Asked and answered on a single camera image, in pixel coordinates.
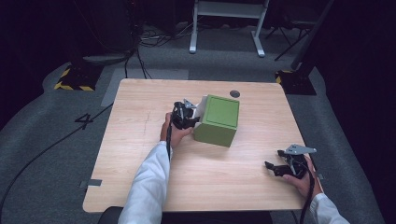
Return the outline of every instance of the gray carpet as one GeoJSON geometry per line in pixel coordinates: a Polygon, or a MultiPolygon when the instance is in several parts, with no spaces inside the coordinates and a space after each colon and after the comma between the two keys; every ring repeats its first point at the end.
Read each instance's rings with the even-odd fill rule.
{"type": "MultiPolygon", "coordinates": [[[[197,52],[189,54],[190,37],[170,41],[161,47],[140,47],[140,55],[153,78],[275,82],[274,72],[290,69],[301,45],[279,61],[274,58],[287,47],[280,32],[264,39],[266,56],[259,58],[250,31],[227,28],[203,30],[198,34],[197,52]]],[[[287,35],[297,36],[287,31],[287,35]]],[[[80,124],[74,120],[88,113],[98,114],[111,104],[117,83],[124,77],[123,63],[105,67],[96,91],[53,89],[67,63],[48,74],[44,94],[22,109],[0,132],[0,194],[18,171],[37,154],[73,132],[80,124]]],[[[138,73],[140,63],[134,56],[128,63],[130,77],[138,73]]],[[[317,96],[288,95],[305,144],[315,147],[314,159],[324,175],[325,192],[351,223],[384,223],[371,186],[357,162],[325,94],[320,73],[310,79],[317,96]]],[[[80,182],[91,177],[105,132],[111,107],[89,124],[48,150],[17,179],[9,192],[2,221],[11,223],[97,223],[101,214],[82,210],[85,189],[80,182]]],[[[274,223],[294,223],[291,212],[274,211],[274,223]]],[[[308,213],[305,223],[314,223],[308,213]]]]}

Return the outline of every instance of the white sleeve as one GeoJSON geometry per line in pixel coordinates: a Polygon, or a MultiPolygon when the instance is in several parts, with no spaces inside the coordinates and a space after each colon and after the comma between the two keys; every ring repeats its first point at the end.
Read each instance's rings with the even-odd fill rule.
{"type": "Polygon", "coordinates": [[[166,142],[160,142],[150,151],[137,170],[119,224],[161,223],[169,169],[166,142]]]}
{"type": "Polygon", "coordinates": [[[335,204],[324,193],[315,196],[311,202],[310,210],[318,224],[349,223],[340,215],[335,204]]]}

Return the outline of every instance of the hand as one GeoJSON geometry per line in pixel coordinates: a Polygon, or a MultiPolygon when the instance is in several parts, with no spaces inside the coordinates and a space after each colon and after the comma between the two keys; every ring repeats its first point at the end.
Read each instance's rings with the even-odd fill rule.
{"type": "MultiPolygon", "coordinates": [[[[317,196],[317,194],[322,193],[323,191],[320,188],[319,185],[319,181],[317,179],[317,176],[315,175],[314,172],[314,165],[312,164],[312,161],[305,157],[306,159],[306,163],[308,163],[308,168],[312,173],[312,176],[314,177],[315,180],[315,187],[314,187],[314,193],[312,194],[312,198],[315,198],[315,196],[317,196]]],[[[298,179],[292,175],[283,175],[283,178],[290,183],[291,185],[293,185],[295,188],[297,188],[297,190],[300,192],[301,195],[303,195],[305,198],[308,197],[308,191],[309,191],[309,173],[306,172],[306,174],[304,175],[303,178],[298,179]]]]}
{"type": "MultiPolygon", "coordinates": [[[[160,141],[166,141],[167,130],[169,127],[169,123],[171,122],[172,113],[166,113],[165,115],[165,123],[163,124],[163,128],[161,129],[160,141]]],[[[172,123],[172,136],[171,136],[171,147],[175,148],[180,143],[181,139],[192,132],[192,127],[188,129],[180,130],[175,127],[172,123]]]]}

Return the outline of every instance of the green cube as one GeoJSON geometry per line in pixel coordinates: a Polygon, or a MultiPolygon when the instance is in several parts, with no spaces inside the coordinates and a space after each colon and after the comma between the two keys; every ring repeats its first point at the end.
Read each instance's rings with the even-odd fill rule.
{"type": "Polygon", "coordinates": [[[194,139],[229,147],[238,126],[238,115],[239,101],[207,95],[204,117],[194,128],[194,139]]]}

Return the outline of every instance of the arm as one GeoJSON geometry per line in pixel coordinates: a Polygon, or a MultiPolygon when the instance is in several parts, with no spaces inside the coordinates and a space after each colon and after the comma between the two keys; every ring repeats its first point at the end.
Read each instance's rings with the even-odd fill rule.
{"type": "Polygon", "coordinates": [[[338,213],[335,204],[324,193],[315,196],[311,202],[310,210],[318,224],[349,223],[338,213]]]}
{"type": "Polygon", "coordinates": [[[169,180],[172,148],[177,147],[181,139],[191,133],[192,128],[179,130],[173,128],[171,138],[171,155],[166,150],[166,133],[171,113],[166,114],[160,142],[154,147],[140,165],[128,194],[127,202],[122,209],[119,224],[161,223],[163,205],[169,180]]]}
{"type": "MultiPolygon", "coordinates": [[[[308,168],[312,175],[314,172],[314,166],[309,158],[305,158],[308,163],[308,168]]],[[[309,176],[305,174],[302,179],[295,178],[291,175],[283,175],[283,178],[292,184],[300,194],[307,198],[309,191],[309,176]]],[[[318,179],[315,177],[315,187],[312,194],[312,202],[310,206],[311,214],[314,220],[318,224],[324,223],[349,223],[339,214],[335,204],[323,193],[320,188],[318,179]]]]}

